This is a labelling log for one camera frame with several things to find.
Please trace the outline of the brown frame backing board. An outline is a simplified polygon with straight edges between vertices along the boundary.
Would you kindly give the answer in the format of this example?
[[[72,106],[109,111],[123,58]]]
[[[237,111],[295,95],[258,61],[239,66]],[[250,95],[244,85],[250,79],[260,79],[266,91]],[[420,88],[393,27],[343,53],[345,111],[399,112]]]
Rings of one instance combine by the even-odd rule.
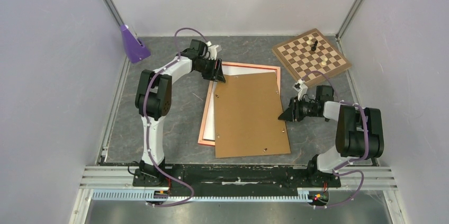
[[[276,73],[227,75],[214,99],[217,158],[290,154]]]

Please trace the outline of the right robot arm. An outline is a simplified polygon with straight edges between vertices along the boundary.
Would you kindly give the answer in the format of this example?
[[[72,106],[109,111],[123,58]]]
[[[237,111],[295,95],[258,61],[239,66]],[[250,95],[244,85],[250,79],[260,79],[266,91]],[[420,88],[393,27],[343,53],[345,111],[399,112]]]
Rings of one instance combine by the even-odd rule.
[[[303,83],[295,85],[298,95],[290,99],[288,108],[278,119],[300,122],[306,117],[337,122],[335,144],[308,162],[305,181],[313,187],[338,187],[338,170],[344,166],[372,158],[384,152],[381,111],[335,101],[331,86],[319,85],[316,97],[309,99]]]

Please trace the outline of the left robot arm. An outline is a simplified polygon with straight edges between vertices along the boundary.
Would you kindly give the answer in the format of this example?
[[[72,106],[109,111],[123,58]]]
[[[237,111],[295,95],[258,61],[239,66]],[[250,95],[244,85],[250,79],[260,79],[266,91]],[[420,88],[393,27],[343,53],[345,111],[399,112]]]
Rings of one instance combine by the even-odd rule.
[[[197,71],[203,79],[224,83],[221,47],[210,41],[192,40],[190,46],[156,70],[143,70],[135,106],[143,124],[144,151],[134,173],[134,186],[160,186],[165,182],[163,127],[172,105],[172,86],[181,77]]]

